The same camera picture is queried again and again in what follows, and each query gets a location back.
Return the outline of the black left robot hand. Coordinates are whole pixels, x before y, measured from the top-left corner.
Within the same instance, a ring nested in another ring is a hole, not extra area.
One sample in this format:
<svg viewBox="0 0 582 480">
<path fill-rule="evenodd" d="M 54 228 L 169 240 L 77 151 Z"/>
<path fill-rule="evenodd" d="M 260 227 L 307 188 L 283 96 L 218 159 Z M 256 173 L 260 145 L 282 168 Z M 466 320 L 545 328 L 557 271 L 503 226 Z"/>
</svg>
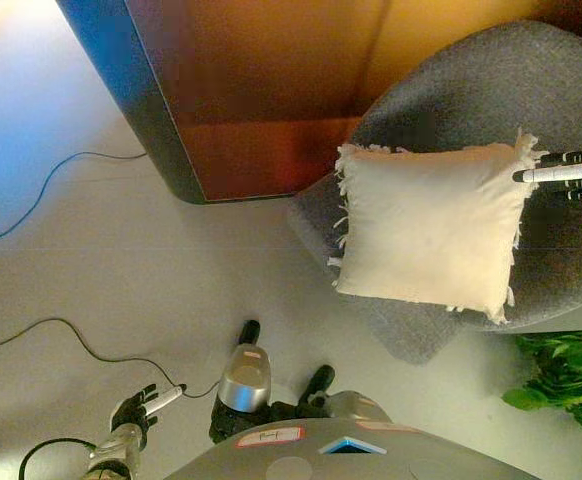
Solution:
<svg viewBox="0 0 582 480">
<path fill-rule="evenodd" d="M 149 384 L 131 397 L 123 400 L 114 410 L 110 420 L 110 430 L 123 425 L 136 426 L 146 434 L 157 423 L 157 412 L 184 396 L 186 384 L 176 384 L 159 392 L 155 383 Z"/>
</svg>

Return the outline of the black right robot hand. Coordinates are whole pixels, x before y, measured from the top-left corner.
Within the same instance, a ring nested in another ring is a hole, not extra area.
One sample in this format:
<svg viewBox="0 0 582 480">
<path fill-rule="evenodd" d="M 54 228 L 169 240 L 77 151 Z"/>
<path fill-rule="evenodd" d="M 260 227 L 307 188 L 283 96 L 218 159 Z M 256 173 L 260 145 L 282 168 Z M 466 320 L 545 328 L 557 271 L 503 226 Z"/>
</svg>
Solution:
<svg viewBox="0 0 582 480">
<path fill-rule="evenodd" d="M 539 186 L 566 201 L 582 202 L 582 151 L 546 153 L 533 168 L 517 170 L 512 180 Z"/>
</svg>

